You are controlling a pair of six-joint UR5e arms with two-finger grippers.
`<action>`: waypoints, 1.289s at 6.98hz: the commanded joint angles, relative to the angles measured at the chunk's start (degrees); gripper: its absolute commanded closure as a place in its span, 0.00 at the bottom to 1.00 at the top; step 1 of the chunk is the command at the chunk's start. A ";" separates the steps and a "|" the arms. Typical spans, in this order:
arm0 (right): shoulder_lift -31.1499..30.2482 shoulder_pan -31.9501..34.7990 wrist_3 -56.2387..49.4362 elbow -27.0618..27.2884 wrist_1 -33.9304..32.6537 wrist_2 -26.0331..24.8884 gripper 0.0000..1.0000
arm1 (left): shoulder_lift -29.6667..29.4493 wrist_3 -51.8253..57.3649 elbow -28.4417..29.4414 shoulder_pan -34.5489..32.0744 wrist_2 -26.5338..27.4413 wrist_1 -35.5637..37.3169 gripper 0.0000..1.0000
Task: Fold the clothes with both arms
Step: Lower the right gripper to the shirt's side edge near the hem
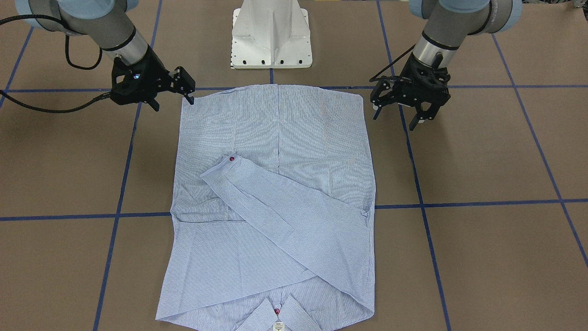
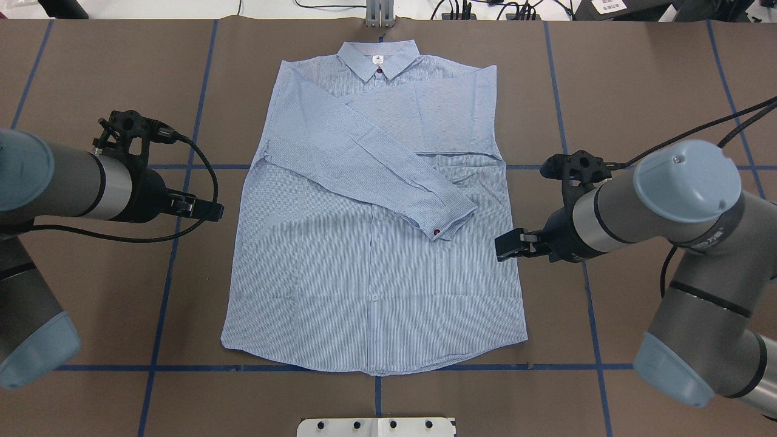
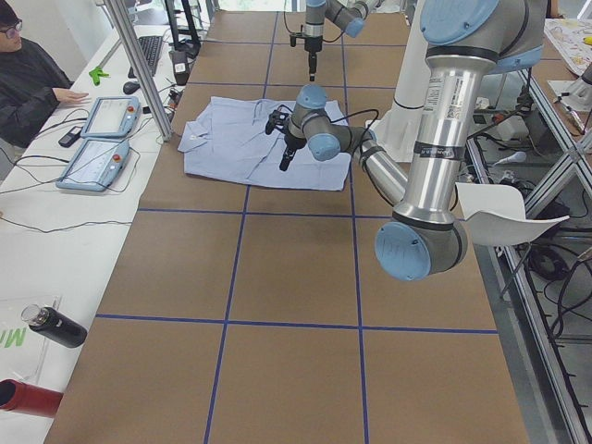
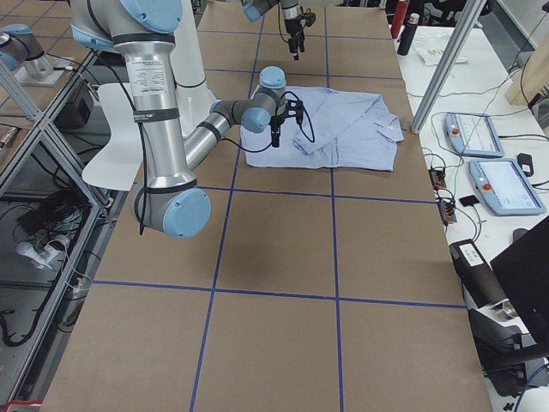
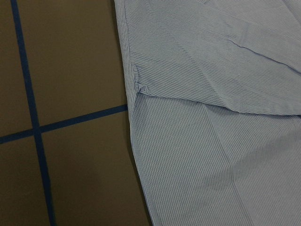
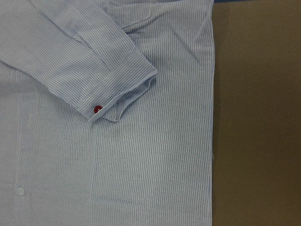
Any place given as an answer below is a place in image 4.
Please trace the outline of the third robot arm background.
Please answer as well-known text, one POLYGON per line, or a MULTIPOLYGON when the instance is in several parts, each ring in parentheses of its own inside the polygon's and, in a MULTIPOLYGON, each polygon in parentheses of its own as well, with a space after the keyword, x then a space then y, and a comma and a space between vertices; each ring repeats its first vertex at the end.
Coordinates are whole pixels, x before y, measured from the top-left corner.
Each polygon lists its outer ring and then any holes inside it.
POLYGON ((31 28, 21 23, 1 27, 1 62, 23 85, 52 87, 62 75, 31 28))

